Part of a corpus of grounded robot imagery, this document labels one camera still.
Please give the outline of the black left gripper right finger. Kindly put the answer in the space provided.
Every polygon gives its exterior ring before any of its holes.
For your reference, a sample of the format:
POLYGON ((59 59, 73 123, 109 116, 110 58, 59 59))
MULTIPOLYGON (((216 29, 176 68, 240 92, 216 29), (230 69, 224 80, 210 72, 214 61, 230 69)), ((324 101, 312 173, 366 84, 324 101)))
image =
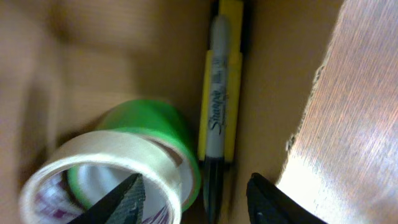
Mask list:
POLYGON ((251 224, 325 224, 259 173, 251 175, 246 197, 251 224))

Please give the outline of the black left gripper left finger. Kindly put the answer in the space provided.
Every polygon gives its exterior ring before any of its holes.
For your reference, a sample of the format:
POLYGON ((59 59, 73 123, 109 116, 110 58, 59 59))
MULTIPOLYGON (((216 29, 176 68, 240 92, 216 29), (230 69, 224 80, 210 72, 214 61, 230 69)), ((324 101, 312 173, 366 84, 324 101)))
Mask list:
POLYGON ((68 224, 140 224, 146 194, 141 174, 132 174, 68 224))

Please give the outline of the white tape roll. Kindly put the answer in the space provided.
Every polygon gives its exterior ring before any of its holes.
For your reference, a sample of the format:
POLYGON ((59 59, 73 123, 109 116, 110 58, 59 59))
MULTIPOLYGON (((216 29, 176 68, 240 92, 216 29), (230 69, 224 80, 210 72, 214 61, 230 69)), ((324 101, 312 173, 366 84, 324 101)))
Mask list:
POLYGON ((58 172, 81 164, 111 166, 142 174, 165 199, 169 223, 180 223, 182 180, 171 157, 146 139, 116 131, 92 131, 60 146, 23 186, 19 199, 21 222, 40 223, 34 200, 41 184, 58 172))

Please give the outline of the black Sharpie marker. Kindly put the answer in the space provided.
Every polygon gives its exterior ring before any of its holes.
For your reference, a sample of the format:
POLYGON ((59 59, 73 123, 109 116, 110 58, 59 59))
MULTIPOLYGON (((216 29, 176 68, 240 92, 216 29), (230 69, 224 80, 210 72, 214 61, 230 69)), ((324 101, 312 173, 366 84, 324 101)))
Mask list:
POLYGON ((214 18, 211 27, 211 70, 205 146, 203 200, 208 223, 220 216, 224 180, 224 142, 228 86, 230 25, 226 16, 214 18))

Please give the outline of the green tape roll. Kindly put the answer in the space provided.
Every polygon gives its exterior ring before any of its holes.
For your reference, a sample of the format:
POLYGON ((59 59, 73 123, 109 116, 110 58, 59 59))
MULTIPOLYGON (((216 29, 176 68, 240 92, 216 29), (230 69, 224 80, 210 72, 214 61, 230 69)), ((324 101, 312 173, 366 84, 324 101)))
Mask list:
POLYGON ((106 113, 96 131, 137 134, 170 149, 182 178, 182 210, 196 200, 201 184, 192 132, 185 117, 172 105, 157 100, 131 100, 106 113))

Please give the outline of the yellow box cutter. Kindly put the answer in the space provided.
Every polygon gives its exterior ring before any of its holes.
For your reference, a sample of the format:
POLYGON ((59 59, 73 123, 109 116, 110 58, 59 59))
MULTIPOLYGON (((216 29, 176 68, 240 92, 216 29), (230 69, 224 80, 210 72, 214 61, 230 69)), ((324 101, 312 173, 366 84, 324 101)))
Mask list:
POLYGON ((213 76, 214 50, 210 47, 206 52, 205 74, 203 83, 203 96, 201 103, 200 129, 198 136, 198 159, 205 160, 205 151, 208 144, 208 133, 221 126, 221 133, 224 136, 224 159, 226 162, 233 162, 234 148, 236 141, 236 130, 239 109, 239 94, 241 86, 241 70, 243 64, 243 55, 240 52, 241 46, 241 30, 243 24, 244 3, 237 0, 219 0, 214 2, 211 8, 215 10, 211 15, 225 16, 230 24, 231 29, 231 50, 228 55, 228 77, 226 79, 226 118, 222 118, 221 111, 218 110, 214 119, 210 118, 209 113, 215 110, 215 106, 219 104, 212 102, 211 95, 211 79, 213 76))

